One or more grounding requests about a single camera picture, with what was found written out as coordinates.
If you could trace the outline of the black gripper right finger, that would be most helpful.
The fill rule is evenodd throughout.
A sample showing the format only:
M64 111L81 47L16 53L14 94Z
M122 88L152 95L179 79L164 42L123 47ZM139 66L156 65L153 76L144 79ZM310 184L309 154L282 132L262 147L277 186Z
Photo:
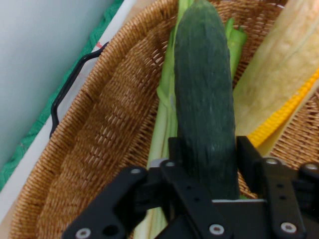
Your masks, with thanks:
M273 239L319 237L319 165L297 170L275 157L262 157L245 136L236 138L237 162L250 191L267 202Z

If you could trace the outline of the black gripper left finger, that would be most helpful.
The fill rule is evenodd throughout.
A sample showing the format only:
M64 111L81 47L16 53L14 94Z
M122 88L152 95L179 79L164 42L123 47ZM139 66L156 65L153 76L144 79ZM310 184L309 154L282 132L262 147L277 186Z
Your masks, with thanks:
M64 239L126 239L147 211L162 208L168 225L160 239L231 239L234 232L200 184L180 164L178 138L169 159L154 167L124 168L67 227Z

